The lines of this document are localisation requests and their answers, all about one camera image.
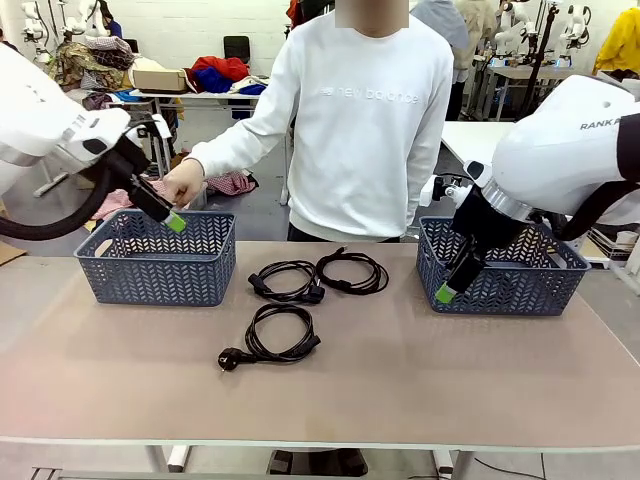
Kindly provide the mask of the person's right hand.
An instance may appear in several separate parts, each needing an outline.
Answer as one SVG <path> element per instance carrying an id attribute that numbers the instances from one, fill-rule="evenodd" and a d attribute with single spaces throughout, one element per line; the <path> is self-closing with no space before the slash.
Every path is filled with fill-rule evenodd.
<path id="1" fill-rule="evenodd" d="M 202 165 L 192 158 L 184 159 L 163 178 L 165 198 L 183 208 L 196 198 L 205 184 Z"/>

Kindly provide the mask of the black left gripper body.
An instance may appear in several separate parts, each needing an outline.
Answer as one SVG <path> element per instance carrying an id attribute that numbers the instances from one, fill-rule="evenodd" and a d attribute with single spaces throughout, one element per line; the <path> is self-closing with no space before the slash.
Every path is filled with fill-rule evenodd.
<path id="1" fill-rule="evenodd" d="M 112 175 L 112 185 L 125 190 L 135 206 L 151 205 L 150 188 L 143 185 L 141 178 L 148 161 L 140 147 L 123 135 L 105 154 L 104 163 Z"/>

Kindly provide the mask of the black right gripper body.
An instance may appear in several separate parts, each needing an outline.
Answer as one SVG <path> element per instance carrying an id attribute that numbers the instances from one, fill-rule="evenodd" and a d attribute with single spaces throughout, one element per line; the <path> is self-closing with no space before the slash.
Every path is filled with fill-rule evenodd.
<path id="1" fill-rule="evenodd" d="M 477 258 L 484 259 L 490 250 L 507 248 L 525 224 L 495 210 L 481 190 L 473 187 L 457 208 L 451 229 L 465 239 Z"/>

